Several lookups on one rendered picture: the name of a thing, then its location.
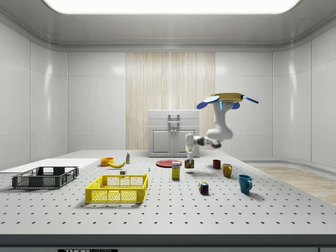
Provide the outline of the yellow basket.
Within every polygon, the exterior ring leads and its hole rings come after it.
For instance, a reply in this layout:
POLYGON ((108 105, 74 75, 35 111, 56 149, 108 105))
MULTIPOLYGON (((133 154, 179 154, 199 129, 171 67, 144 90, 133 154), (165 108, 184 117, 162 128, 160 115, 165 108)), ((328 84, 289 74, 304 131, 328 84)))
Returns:
POLYGON ((148 175, 102 175, 85 188, 87 203, 142 203, 148 175))

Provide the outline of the drone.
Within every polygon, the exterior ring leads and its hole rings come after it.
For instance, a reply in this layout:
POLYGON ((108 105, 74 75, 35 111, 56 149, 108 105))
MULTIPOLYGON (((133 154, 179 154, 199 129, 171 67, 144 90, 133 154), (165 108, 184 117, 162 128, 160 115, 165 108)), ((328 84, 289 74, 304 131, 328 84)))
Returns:
POLYGON ((197 109, 202 109, 210 103, 220 101, 220 109, 223 109, 224 108, 224 101, 228 101, 228 102, 233 102, 234 103, 232 109, 238 109, 240 107, 239 103, 243 99, 249 100, 249 101, 254 102, 254 103, 259 103, 258 101, 254 100, 252 98, 249 98, 249 97, 245 96, 244 94, 240 94, 240 93, 217 93, 217 94, 212 94, 209 97, 207 97, 206 99, 204 99, 202 102, 200 102, 196 106, 196 108, 197 109))

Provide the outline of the white and yellow carton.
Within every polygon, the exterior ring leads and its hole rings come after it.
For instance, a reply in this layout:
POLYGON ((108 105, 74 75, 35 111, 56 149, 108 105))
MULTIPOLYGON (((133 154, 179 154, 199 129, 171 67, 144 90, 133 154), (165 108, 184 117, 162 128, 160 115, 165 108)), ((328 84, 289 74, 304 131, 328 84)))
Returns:
POLYGON ((180 179, 180 167, 181 167, 180 161, 172 162, 172 179, 174 180, 180 179))

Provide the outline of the red plate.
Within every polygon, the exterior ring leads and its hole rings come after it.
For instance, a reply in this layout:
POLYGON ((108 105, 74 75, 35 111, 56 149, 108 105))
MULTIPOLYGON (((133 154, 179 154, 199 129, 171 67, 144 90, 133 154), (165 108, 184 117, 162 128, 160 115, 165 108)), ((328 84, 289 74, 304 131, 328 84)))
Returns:
POLYGON ((176 162, 179 165, 182 165, 182 162, 178 160, 159 160, 156 162, 156 166, 163 167, 163 168, 172 168, 173 162, 176 162))

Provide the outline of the blue mug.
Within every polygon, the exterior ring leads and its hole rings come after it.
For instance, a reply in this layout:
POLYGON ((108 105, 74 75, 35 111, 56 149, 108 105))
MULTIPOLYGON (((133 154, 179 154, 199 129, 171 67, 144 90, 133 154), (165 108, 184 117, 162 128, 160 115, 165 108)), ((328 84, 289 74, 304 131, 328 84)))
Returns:
POLYGON ((238 181, 241 192, 244 194, 248 194, 253 187, 251 176, 241 174, 238 176, 238 181))

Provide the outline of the white cabinet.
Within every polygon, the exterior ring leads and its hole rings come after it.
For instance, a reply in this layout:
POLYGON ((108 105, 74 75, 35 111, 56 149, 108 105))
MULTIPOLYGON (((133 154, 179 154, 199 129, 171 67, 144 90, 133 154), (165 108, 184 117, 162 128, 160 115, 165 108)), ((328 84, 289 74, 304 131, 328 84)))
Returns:
POLYGON ((149 110, 149 156, 186 157, 185 135, 199 135, 199 129, 197 110, 149 110))

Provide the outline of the dark grey basket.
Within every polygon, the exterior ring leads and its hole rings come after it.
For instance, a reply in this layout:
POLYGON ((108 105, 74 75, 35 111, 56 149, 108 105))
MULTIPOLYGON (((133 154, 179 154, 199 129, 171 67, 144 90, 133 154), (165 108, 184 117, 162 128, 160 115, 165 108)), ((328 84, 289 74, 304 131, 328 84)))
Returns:
POLYGON ((78 175, 78 166, 39 166, 13 176, 12 187, 16 189, 60 188, 78 175))

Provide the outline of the white board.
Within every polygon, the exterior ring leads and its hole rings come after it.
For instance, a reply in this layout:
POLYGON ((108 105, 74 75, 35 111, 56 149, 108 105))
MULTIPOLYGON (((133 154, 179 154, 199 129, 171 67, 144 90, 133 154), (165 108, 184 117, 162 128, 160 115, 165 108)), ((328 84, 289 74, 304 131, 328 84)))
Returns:
POLYGON ((22 173, 28 170, 37 168, 37 167, 76 167, 78 166, 80 169, 98 161, 98 159, 44 159, 32 163, 28 163, 25 165, 17 166, 11 169, 6 169, 0 171, 0 173, 22 173))

